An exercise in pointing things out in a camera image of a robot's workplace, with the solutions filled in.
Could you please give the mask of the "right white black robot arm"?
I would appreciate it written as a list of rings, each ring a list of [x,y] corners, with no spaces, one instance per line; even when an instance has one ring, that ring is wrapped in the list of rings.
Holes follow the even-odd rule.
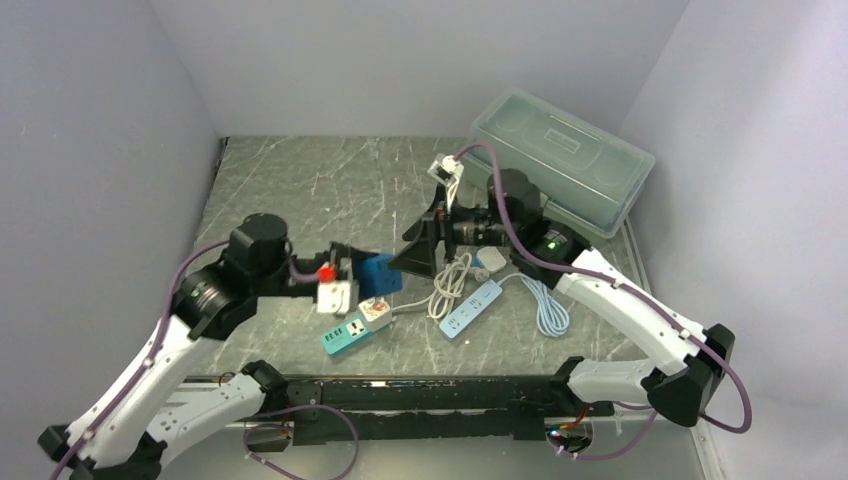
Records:
[[[506,169],[492,176],[487,205],[474,207],[463,207],[456,198],[459,167],[435,164],[429,174],[437,182],[433,200],[403,234],[407,244],[391,268],[434,278],[439,246],[448,260],[459,246],[509,247],[520,273],[588,307],[646,354],[643,361],[569,358],[552,378],[557,411],[574,415],[596,402],[643,405],[692,427],[710,418],[709,401],[730,379],[743,405],[743,423],[736,430],[749,428],[751,401],[730,365],[735,336],[728,328],[706,328],[663,305],[581,235],[545,217],[541,193],[525,174]]]

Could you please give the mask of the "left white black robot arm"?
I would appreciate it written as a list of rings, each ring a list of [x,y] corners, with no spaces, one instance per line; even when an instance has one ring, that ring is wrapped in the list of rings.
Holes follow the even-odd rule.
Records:
[[[333,242],[306,259],[286,222],[256,213],[216,244],[199,270],[178,268],[153,333],[107,391],[80,417],[48,426],[38,445],[74,479],[154,479],[177,456],[224,426],[310,408],[275,367],[248,363],[215,390],[173,409],[165,404],[192,369],[253,318],[262,298],[307,298],[342,315],[361,300],[370,253]]]

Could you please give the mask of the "white cube socket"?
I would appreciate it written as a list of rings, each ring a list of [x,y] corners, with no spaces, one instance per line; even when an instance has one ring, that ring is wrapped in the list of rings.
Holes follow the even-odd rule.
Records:
[[[376,332],[394,320],[391,305],[384,297],[372,297],[358,304],[363,324],[369,332]]]

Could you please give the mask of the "blue cube adapter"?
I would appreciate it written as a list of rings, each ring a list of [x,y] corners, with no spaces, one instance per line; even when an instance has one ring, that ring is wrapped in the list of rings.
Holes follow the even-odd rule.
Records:
[[[361,299],[388,296],[403,289],[402,272],[389,266],[393,258],[394,255],[388,253],[354,261],[354,277],[359,285]]]

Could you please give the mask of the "light blue power strip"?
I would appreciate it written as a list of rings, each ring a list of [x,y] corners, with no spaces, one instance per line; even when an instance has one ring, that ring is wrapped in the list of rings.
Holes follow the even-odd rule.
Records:
[[[520,273],[508,274],[498,281],[485,281],[439,322],[438,327],[441,333],[451,340],[457,338],[503,294],[503,285],[511,279],[520,280],[535,298],[537,302],[535,322],[539,332],[550,338],[564,336],[570,328],[570,315],[566,308],[553,297],[541,281]]]

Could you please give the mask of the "teal power strip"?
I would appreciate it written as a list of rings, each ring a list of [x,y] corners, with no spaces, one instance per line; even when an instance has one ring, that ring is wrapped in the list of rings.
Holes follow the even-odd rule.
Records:
[[[419,307],[425,308],[425,316],[431,320],[441,320],[446,317],[463,295],[466,281],[477,275],[477,269],[471,267],[472,256],[471,253],[463,253],[447,264],[436,274],[431,292],[420,300],[395,305],[388,297],[380,296],[391,305],[394,320],[398,312],[405,313],[407,310]],[[358,304],[350,319],[327,331],[321,337],[322,346],[328,355],[338,355],[378,332],[367,330],[358,311]]]

